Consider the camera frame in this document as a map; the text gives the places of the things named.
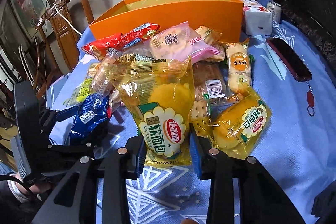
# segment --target blue tablecloth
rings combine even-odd
[[[266,5],[268,0],[259,0]],[[283,21],[273,26],[273,36],[285,39],[310,69],[310,85],[315,97],[315,116],[307,113],[306,83],[298,83],[277,54],[266,44],[265,37],[250,39],[249,52],[255,57],[252,66],[253,88],[271,108],[271,125],[252,155],[265,166],[284,189],[307,224],[316,221],[310,215],[314,197],[336,179],[336,83],[324,59],[297,28]],[[79,44],[94,40],[86,29]],[[81,83],[91,62],[81,53],[81,61],[58,95],[53,109],[65,109],[63,102]],[[50,137],[66,144],[73,118],[57,123]],[[125,145],[137,134],[137,127],[125,107],[119,107],[109,124],[109,134],[96,157]],[[206,222],[209,181],[199,181],[192,166],[157,169],[146,166],[137,181],[127,181],[128,204],[132,223],[180,223],[191,218]],[[101,205],[102,184],[97,203]],[[235,213],[239,214],[238,199]],[[101,210],[97,208],[97,223]]]

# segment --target red snack package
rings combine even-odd
[[[81,47],[82,51],[87,54],[93,55],[98,60],[102,61],[105,55],[108,53],[109,48],[121,50],[120,47],[121,33],[116,33],[110,37],[105,37]]]
[[[125,49],[139,43],[140,41],[147,40],[153,37],[159,28],[160,26],[158,24],[142,24],[121,37],[120,47]]]

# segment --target charging cable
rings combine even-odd
[[[72,26],[72,24],[65,18],[65,16],[64,15],[62,15],[60,12],[59,12],[59,10],[57,9],[57,7],[56,7],[56,0],[55,0],[55,2],[54,2],[54,6],[52,7],[52,8],[54,8],[55,7],[55,10],[56,10],[56,12],[70,25],[70,27],[76,32],[76,33],[78,33],[80,36],[82,36],[83,34],[81,33],[81,32],[79,32],[79,31],[77,31],[76,29],[75,29],[75,27],[74,26]]]

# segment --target red oval logo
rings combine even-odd
[[[166,120],[166,129],[168,137],[171,139],[171,141],[179,143],[182,136],[179,124],[175,122],[173,119],[168,119]]]
[[[264,117],[260,117],[259,120],[256,121],[256,123],[253,126],[252,132],[255,133],[258,131],[258,129],[261,127],[263,124]]]

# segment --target orange round label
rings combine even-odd
[[[249,66],[249,56],[242,52],[236,52],[231,55],[231,66],[233,66],[236,70],[247,70]]]

